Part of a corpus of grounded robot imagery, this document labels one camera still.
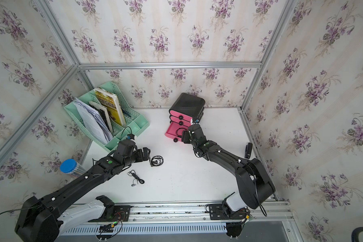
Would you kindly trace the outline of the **pink drawer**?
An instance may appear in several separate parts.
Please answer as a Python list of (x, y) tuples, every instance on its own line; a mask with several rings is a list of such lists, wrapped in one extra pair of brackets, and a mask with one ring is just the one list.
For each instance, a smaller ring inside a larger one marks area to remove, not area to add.
[(171, 118), (176, 120), (184, 120), (190, 122), (192, 120), (192, 117), (183, 113), (180, 113), (178, 111), (170, 110), (169, 114), (171, 115)]
[(182, 140), (183, 132), (187, 131), (188, 127), (184, 125), (180, 125), (179, 123), (170, 121), (169, 127), (165, 132), (165, 136), (173, 140), (174, 143), (177, 143)]
[(179, 119), (179, 117), (169, 116), (170, 121), (181, 126), (189, 127), (191, 125), (191, 120)]

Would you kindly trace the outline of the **pink bottom drawer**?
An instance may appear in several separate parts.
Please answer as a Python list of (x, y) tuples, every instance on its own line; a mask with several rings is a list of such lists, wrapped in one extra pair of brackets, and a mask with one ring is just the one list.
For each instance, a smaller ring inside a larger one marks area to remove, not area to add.
[(184, 125), (180, 125), (179, 123), (170, 121), (169, 127), (165, 132), (165, 136), (173, 140), (174, 143), (177, 143), (182, 140), (183, 132), (187, 131), (188, 127)]

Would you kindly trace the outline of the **pink top drawer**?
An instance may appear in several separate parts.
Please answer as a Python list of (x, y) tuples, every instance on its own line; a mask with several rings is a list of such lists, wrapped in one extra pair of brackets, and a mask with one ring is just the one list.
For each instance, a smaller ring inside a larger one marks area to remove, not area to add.
[(176, 120), (184, 120), (190, 122), (192, 120), (192, 117), (183, 113), (180, 113), (178, 111), (170, 110), (169, 114), (171, 115), (171, 118)]

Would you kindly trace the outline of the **black earphones bottom coil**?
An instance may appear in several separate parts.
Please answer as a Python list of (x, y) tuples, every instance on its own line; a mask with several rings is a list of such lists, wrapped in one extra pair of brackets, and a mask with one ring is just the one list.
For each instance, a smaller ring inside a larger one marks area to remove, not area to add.
[(185, 132), (185, 131), (187, 131), (187, 129), (186, 128), (178, 128), (176, 131), (175, 131), (175, 134), (176, 134), (176, 136), (177, 137), (182, 137), (183, 136), (183, 133)]

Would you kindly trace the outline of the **black earphones coil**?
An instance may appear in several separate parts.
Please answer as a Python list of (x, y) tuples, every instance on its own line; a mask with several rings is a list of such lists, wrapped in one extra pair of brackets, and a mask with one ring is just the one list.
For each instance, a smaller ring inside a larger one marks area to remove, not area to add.
[(150, 165), (151, 167), (158, 167), (162, 166), (164, 163), (164, 158), (160, 155), (153, 156), (150, 158)]
[(187, 131), (187, 129), (186, 128), (178, 128), (176, 131), (175, 131), (175, 134), (176, 134), (176, 136), (177, 137), (182, 137), (183, 136), (183, 133), (185, 132), (185, 131)]

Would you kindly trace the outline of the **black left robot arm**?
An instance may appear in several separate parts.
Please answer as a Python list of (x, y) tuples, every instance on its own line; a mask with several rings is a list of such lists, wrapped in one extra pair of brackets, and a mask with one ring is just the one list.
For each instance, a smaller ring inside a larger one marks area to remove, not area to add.
[(150, 149), (138, 148), (134, 140), (120, 141), (107, 156), (82, 175), (41, 198), (30, 196), (16, 209), (17, 221), (0, 220), (0, 242), (13, 242), (10, 226), (19, 242), (54, 242), (64, 232), (90, 220), (112, 219), (115, 203), (106, 195), (77, 208), (71, 206), (97, 186), (121, 174), (132, 164), (149, 160)]

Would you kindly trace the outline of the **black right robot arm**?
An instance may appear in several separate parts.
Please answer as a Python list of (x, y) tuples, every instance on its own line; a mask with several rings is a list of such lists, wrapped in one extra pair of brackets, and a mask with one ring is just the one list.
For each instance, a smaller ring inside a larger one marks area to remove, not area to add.
[(182, 131), (181, 140), (191, 144), (197, 158), (211, 161), (230, 172), (237, 182), (238, 190), (222, 201), (222, 210), (227, 217), (246, 209), (261, 209), (264, 216), (267, 212), (263, 207), (276, 188), (268, 171), (257, 159), (242, 158), (226, 151), (216, 142), (207, 140), (199, 124), (193, 124)]

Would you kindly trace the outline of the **black drawer cabinet shell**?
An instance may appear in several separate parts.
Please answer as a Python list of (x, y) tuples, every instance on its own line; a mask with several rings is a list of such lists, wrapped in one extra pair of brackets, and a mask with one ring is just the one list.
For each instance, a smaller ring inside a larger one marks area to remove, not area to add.
[(206, 102), (203, 98), (188, 93), (181, 93), (169, 111), (178, 111), (191, 116), (192, 120), (199, 119), (201, 121), (202, 116), (204, 115), (205, 104)]

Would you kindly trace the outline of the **green plastic file organizer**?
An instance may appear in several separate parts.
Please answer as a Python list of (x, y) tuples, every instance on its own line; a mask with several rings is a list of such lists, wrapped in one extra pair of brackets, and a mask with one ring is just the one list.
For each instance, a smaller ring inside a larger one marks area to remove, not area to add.
[(133, 110), (127, 100), (125, 99), (123, 93), (119, 89), (116, 83), (109, 81), (102, 85), (100, 88), (115, 94), (118, 97), (120, 102), (120, 106), (123, 111), (123, 115), (127, 124), (127, 128), (120, 126), (119, 124), (112, 122), (113, 127), (113, 138), (108, 143), (102, 144), (98, 139), (96, 139), (85, 127), (82, 117), (80, 116), (77, 108), (74, 105), (74, 102), (66, 105), (64, 107), (65, 111), (72, 118), (74, 123), (78, 126), (78, 128), (93, 142), (98, 144), (101, 148), (106, 151), (114, 150), (121, 139), (125, 138), (128, 135), (128, 132), (131, 131), (133, 135), (139, 136), (141, 135), (145, 129), (149, 127), (149, 121), (139, 112)]

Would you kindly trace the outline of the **small black clip device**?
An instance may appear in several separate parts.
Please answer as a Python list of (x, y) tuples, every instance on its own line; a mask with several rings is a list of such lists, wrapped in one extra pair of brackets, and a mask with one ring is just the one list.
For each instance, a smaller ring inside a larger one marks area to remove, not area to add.
[(245, 159), (250, 159), (253, 151), (253, 144), (249, 142), (245, 148)]

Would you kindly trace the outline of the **white paper stack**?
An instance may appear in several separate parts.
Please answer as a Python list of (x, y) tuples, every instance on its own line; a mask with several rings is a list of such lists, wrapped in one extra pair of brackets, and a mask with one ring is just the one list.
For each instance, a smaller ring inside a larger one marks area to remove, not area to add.
[(106, 126), (106, 123), (102, 119), (100, 113), (78, 98), (75, 98), (74, 106), (77, 108), (77, 111), (82, 118), (87, 131), (102, 145), (106, 145), (113, 138), (113, 136)]

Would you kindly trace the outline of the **dark thin book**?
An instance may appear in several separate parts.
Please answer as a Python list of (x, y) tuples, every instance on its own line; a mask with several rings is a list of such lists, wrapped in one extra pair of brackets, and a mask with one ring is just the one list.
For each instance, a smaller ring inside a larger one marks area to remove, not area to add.
[(99, 112), (109, 131), (113, 133), (113, 127), (107, 108), (93, 101), (90, 101), (89, 105)]

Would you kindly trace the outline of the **blue lidded shiny can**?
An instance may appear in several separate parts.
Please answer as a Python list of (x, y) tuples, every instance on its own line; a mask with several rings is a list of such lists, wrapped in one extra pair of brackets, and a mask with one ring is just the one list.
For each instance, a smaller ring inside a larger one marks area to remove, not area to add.
[(78, 178), (83, 175), (86, 170), (74, 159), (65, 160), (59, 167), (62, 173), (68, 174), (74, 178)]

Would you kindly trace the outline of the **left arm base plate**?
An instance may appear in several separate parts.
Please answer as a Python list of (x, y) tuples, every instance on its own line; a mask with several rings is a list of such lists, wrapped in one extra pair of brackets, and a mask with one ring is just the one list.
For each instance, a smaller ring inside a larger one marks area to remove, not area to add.
[(129, 205), (116, 205), (110, 198), (105, 195), (96, 197), (105, 206), (104, 212), (96, 219), (89, 222), (112, 222), (119, 221), (127, 222), (129, 220), (129, 213), (131, 206)]

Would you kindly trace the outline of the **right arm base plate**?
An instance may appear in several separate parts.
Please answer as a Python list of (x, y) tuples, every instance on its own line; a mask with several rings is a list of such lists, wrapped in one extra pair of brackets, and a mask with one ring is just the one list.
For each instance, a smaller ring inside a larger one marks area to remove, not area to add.
[(210, 220), (240, 220), (246, 221), (250, 217), (250, 210), (242, 200), (239, 192), (227, 196), (221, 203), (205, 206)]

